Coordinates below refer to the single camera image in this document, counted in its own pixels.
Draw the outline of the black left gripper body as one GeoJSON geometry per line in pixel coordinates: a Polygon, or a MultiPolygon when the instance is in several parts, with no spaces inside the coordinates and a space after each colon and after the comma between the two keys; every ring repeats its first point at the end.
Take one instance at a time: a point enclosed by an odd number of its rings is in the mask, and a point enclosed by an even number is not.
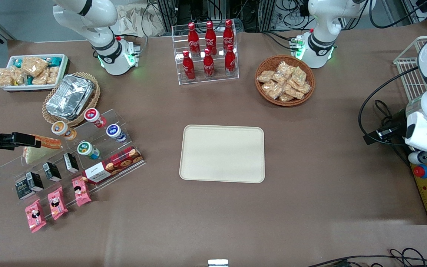
{"type": "Polygon", "coordinates": [[[407,116],[406,110],[401,109],[392,116],[387,116],[382,121],[382,126],[400,126],[401,127],[401,136],[383,136],[383,139],[391,139],[393,137],[405,138],[407,131],[407,116]]]}

